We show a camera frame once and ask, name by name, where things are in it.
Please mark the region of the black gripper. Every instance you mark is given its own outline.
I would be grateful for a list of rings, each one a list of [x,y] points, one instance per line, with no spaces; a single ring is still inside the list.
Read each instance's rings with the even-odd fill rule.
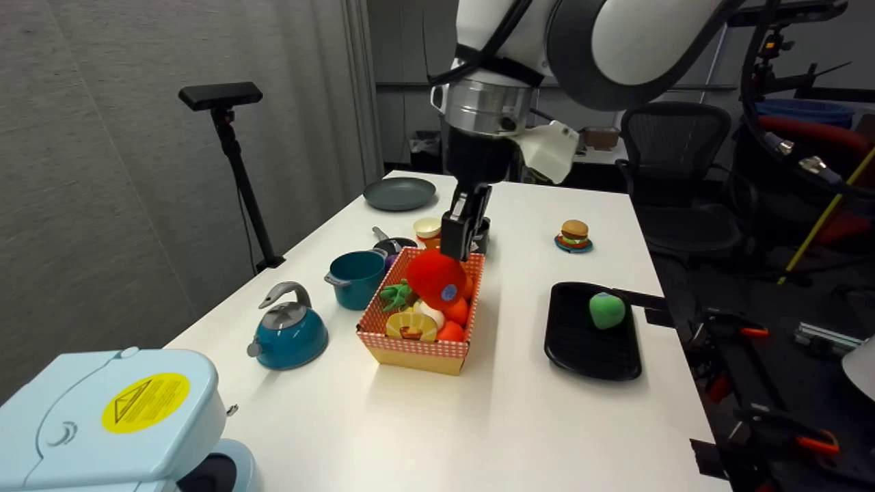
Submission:
[[[444,169],[458,181],[449,211],[441,216],[441,252],[467,259],[488,242],[488,204],[499,181],[514,178],[519,148],[510,137],[447,128]]]

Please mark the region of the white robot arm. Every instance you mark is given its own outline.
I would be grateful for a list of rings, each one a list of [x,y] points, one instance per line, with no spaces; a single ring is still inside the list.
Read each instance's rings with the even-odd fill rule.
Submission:
[[[741,0],[459,0],[452,65],[430,78],[447,121],[444,167],[458,178],[441,252],[488,240],[491,190],[534,169],[563,181],[579,133],[530,122],[545,78],[588,108],[620,113],[670,89]]]

